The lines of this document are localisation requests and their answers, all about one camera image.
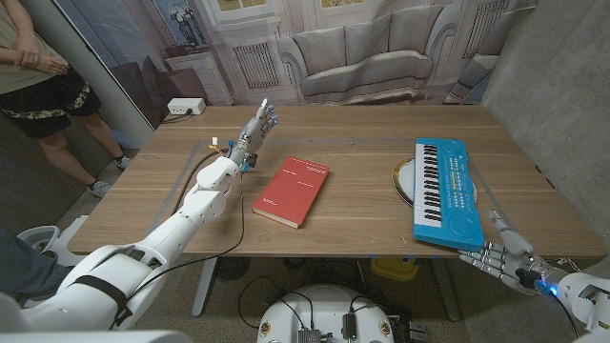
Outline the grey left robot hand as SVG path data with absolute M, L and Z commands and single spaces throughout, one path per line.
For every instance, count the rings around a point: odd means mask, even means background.
M 264 98 L 255 116 L 241 128 L 227 157 L 238 166 L 245 164 L 263 145 L 268 132 L 277 124 L 276 118 L 274 106 Z

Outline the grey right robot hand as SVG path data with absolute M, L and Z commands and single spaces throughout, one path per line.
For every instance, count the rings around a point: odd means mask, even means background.
M 518 292 L 539 293 L 536 282 L 543 281 L 553 267 L 534 253 L 531 243 L 512 230 L 496 211 L 490 210 L 489 216 L 503 243 L 485 242 L 479 252 L 459 251 L 459 258 Z

